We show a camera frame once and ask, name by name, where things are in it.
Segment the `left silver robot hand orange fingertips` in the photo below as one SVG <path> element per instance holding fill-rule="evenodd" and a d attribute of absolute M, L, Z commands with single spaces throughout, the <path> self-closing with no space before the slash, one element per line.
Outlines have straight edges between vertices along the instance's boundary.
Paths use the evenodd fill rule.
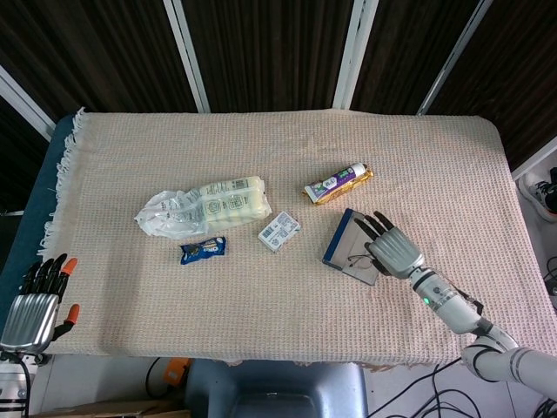
<path fill-rule="evenodd" d="M 77 324 L 80 306 L 74 304 L 61 324 L 57 315 L 78 259 L 63 253 L 33 264 L 13 300 L 1 336 L 1 350 L 13 354 L 41 354 Z"/>

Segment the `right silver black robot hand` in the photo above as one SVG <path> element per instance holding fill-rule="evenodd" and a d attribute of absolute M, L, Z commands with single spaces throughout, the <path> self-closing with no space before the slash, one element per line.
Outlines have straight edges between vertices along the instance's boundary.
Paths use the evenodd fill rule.
<path fill-rule="evenodd" d="M 354 222 L 370 239 L 364 247 L 383 275 L 405 280 L 422 269 L 423 253 L 383 213 L 375 211 Z"/>

